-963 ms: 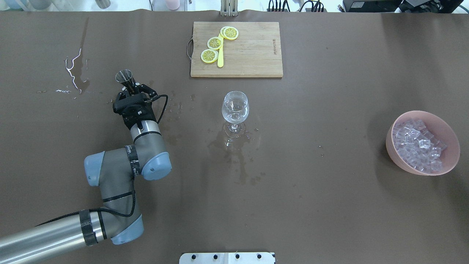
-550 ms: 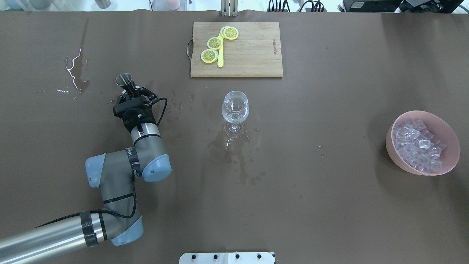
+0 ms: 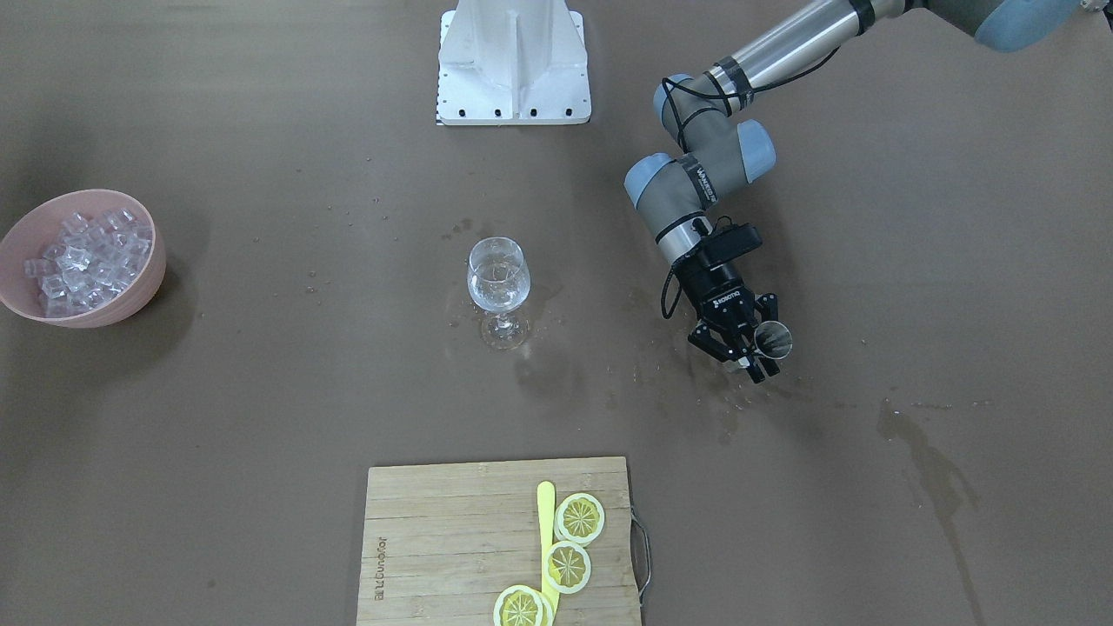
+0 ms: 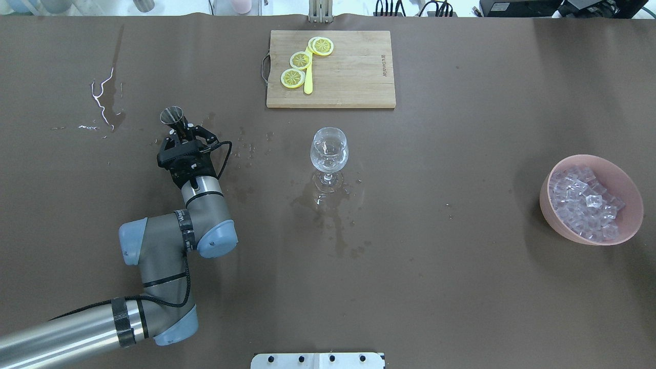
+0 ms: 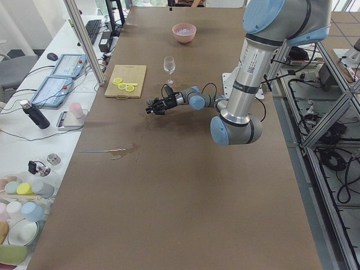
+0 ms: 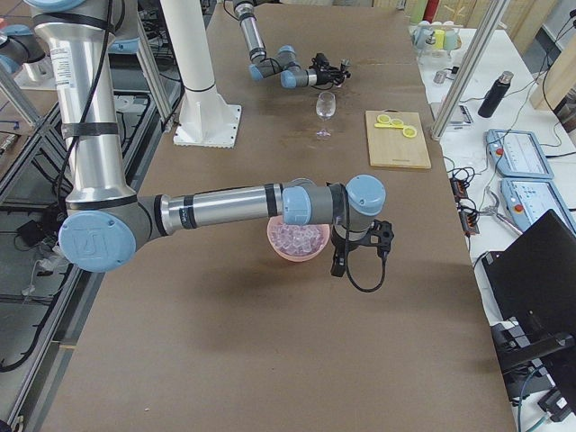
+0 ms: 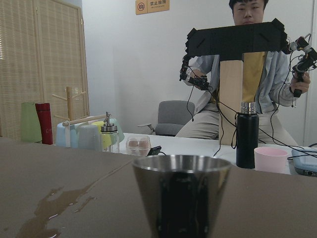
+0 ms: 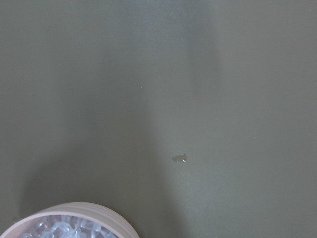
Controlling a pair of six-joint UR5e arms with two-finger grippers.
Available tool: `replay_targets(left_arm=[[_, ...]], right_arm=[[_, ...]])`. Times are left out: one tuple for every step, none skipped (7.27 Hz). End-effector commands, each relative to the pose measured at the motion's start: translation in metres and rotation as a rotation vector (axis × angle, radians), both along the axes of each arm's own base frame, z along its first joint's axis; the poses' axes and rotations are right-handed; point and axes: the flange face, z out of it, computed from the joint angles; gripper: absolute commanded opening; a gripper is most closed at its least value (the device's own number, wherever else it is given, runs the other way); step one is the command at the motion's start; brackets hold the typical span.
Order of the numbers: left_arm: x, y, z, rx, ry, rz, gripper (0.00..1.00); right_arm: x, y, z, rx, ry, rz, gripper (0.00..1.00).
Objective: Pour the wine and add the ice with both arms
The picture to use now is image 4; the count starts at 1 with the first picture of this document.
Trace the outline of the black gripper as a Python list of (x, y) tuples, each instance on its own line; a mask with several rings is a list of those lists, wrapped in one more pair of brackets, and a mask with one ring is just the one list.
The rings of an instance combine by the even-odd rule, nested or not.
[(216, 177), (209, 147), (219, 143), (216, 135), (196, 125), (192, 128), (193, 140), (181, 140), (178, 135), (168, 136), (157, 153), (157, 165), (169, 171), (174, 184), (183, 185), (195, 177)]

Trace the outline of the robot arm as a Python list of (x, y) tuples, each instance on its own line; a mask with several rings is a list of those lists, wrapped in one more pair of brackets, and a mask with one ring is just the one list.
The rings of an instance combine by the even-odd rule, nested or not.
[(122, 257), (138, 266), (143, 292), (90, 304), (2, 337), (2, 368), (60, 367), (149, 338), (171, 345), (197, 331), (188, 255), (220, 257), (238, 243), (211, 159), (223, 145), (232, 143), (201, 126), (171, 124), (157, 162), (171, 173), (184, 208), (119, 228)]

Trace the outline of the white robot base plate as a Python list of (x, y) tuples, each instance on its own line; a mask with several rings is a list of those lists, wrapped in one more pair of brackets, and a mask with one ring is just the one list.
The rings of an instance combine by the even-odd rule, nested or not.
[(251, 368), (386, 368), (384, 353), (260, 353)]

